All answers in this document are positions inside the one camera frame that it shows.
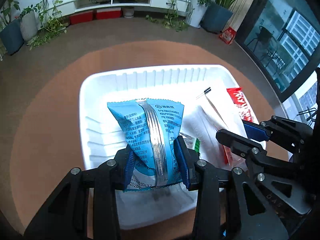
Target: small white pot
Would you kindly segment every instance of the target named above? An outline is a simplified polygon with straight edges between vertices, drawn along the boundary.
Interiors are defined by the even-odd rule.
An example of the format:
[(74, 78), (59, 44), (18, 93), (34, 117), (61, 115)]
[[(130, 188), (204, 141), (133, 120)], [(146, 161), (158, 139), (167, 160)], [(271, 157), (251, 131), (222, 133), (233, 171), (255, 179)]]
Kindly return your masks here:
[(207, 10), (207, 6), (205, 5), (200, 5), (198, 3), (198, 0), (190, 0), (192, 6), (193, 6), (193, 11), (191, 14), (191, 17), (189, 16), (189, 14), (186, 17), (186, 22), (195, 28), (200, 28), (200, 22)]
[(124, 18), (132, 18), (134, 15), (134, 7), (123, 7), (122, 14)]
[(27, 13), (21, 19), (20, 30), (22, 37), (26, 42), (30, 41), (34, 36), (36, 36), (38, 28), (34, 11)]

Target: snack bag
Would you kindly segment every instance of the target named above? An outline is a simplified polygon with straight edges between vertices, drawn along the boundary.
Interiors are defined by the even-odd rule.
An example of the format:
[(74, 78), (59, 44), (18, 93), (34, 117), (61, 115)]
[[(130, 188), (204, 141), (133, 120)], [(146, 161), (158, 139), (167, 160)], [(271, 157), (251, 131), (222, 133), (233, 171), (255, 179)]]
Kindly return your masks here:
[(227, 28), (223, 33), (219, 35), (219, 38), (222, 39), (226, 44), (231, 44), (236, 36), (236, 31), (231, 27)]
[(173, 151), (184, 105), (164, 99), (108, 103), (134, 156), (127, 190), (151, 189), (181, 182)]
[(242, 88), (227, 88), (227, 91), (233, 101), (238, 107), (239, 115), (242, 120), (253, 122), (253, 117), (249, 109), (248, 103), (245, 100)]

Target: red snack package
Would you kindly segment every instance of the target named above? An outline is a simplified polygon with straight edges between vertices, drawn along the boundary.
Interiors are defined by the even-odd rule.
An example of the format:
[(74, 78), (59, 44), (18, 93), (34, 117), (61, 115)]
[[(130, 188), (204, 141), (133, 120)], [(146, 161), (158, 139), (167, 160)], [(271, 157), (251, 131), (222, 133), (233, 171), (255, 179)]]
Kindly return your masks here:
[(248, 103), (244, 98), (242, 88), (227, 88), (227, 91), (233, 103), (238, 107), (238, 111), (241, 119), (245, 121), (253, 122), (253, 117), (248, 107)]
[(219, 35), (219, 38), (222, 39), (226, 44), (231, 44), (236, 36), (236, 31), (231, 27), (227, 28), (223, 33)]

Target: trailing vine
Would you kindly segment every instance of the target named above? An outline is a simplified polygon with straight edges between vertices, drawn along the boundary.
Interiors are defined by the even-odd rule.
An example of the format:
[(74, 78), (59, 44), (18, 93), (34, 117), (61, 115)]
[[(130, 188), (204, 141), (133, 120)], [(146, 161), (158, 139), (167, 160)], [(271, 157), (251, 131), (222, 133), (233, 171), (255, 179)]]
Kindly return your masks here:
[[(174, 28), (176, 31), (182, 31), (188, 28), (188, 23), (179, 19), (177, 0), (170, 0), (170, 8), (166, 15), (164, 15), (163, 25), (165, 28)], [(193, 8), (191, 3), (188, 3), (187, 13), (192, 14)]]
[(34, 7), (34, 11), (38, 12), (39, 15), (42, 35), (31, 41), (30, 50), (49, 42), (53, 37), (59, 36), (64, 29), (64, 25), (59, 20), (62, 16), (61, 11), (57, 8), (60, 3), (62, 3), (60, 0), (42, 0)]

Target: window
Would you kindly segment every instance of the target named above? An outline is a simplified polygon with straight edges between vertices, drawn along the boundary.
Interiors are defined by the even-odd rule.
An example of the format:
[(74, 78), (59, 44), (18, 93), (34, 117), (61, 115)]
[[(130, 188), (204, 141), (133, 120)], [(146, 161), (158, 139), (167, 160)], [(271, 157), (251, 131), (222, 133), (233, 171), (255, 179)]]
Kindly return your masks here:
[(303, 18), (301, 14), (295, 11), (286, 30), (298, 40), (301, 46), (311, 56), (320, 41), (320, 35), (311, 24)]
[(280, 44), (294, 60), (293, 68), (285, 74), (289, 82), (291, 82), (308, 63), (319, 41), (319, 33), (298, 11), (294, 10), (289, 23), (280, 35)]

